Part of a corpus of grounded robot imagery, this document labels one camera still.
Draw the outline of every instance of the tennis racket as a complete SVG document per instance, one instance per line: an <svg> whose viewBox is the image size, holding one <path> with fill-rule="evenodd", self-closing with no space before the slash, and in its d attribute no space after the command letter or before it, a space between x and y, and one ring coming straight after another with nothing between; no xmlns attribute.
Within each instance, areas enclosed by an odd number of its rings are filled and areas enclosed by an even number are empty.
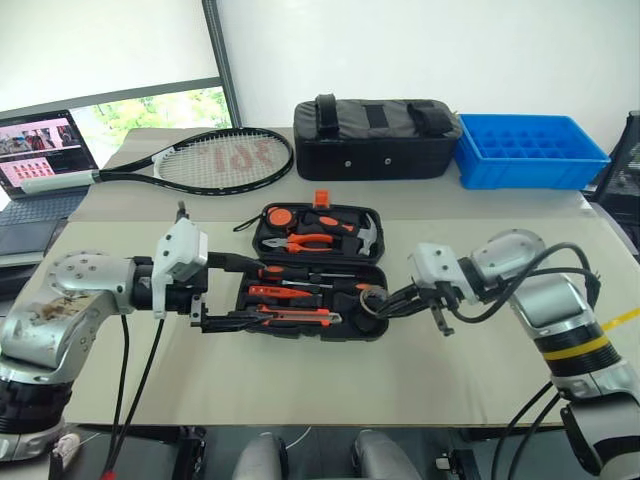
<svg viewBox="0 0 640 480"><path fill-rule="evenodd" d="M153 165L153 177L136 170ZM289 142L261 128L212 130L187 138L153 155L115 168L31 178L26 193L130 180L194 195L249 192L282 178L293 166Z"/></svg>

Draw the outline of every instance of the laptop screen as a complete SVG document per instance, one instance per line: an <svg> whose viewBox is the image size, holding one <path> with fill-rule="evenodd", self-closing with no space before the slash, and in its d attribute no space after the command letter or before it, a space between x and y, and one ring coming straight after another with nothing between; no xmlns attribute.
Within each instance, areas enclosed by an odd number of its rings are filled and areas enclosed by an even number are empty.
<svg viewBox="0 0 640 480"><path fill-rule="evenodd" d="M27 178L97 168L68 110L0 120L0 186L12 199Z"/></svg>

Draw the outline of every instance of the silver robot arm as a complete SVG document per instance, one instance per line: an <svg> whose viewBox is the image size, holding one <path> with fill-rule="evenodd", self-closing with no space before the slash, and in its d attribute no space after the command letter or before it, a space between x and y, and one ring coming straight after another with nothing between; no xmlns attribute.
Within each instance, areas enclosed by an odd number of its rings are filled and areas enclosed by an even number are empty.
<svg viewBox="0 0 640 480"><path fill-rule="evenodd" d="M565 274L528 276L543 263L545 250L537 235L517 229L460 259L446 245L420 244L409 257L413 284L371 308L387 318L429 308L438 328L450 335L454 330L441 310L479 323L495 313L491 307L488 315L469 319L458 312L459 303L490 303L508 292L508 302L551 370L553 385L569 401L561 416L582 466L601 479L637 478L640 379ZM589 289L588 294L594 297Z"/></svg>
<svg viewBox="0 0 640 480"><path fill-rule="evenodd" d="M191 313L193 296L202 308L207 262L207 237L186 213L153 261L89 251L54 261L0 328L0 461L37 456L61 436L71 387L108 317L153 308L163 318L167 306Z"/></svg>

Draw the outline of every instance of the pliers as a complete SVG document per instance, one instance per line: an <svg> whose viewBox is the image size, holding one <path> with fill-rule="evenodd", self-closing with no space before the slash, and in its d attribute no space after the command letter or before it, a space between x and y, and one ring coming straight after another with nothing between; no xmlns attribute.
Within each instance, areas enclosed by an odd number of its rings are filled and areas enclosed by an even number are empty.
<svg viewBox="0 0 640 480"><path fill-rule="evenodd" d="M263 240L262 244L271 248L284 247L289 253L299 252L330 252L331 248L312 248L303 246L305 243L327 243L331 245L333 243L333 237L331 235L325 235L323 233L310 233L307 235L289 235L287 238L268 238Z"/></svg>

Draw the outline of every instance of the screwdriver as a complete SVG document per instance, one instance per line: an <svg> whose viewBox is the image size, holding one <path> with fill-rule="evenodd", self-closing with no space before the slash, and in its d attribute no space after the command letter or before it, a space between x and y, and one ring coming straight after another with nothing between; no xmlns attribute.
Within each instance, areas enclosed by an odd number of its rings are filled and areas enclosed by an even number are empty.
<svg viewBox="0 0 640 480"><path fill-rule="evenodd" d="M326 289L335 289L341 292L353 292L360 293L363 290L369 290L371 288L382 288L379 285L371 285L370 283L360 283L349 280L336 280L333 285L323 284L323 283L309 283L309 282L291 282L288 280L282 280L283 285L296 286L296 287L316 287L316 288L326 288Z"/></svg>
<svg viewBox="0 0 640 480"><path fill-rule="evenodd" d="M323 278L355 278L352 273L310 273L308 268L280 267L270 265L267 268L258 270L258 277L267 280L296 280L301 278L312 278L314 276Z"/></svg>
<svg viewBox="0 0 640 480"><path fill-rule="evenodd" d="M284 287L272 287L269 285L251 285L249 287L249 295L272 298L311 297L311 293L304 290L294 290L293 288Z"/></svg>

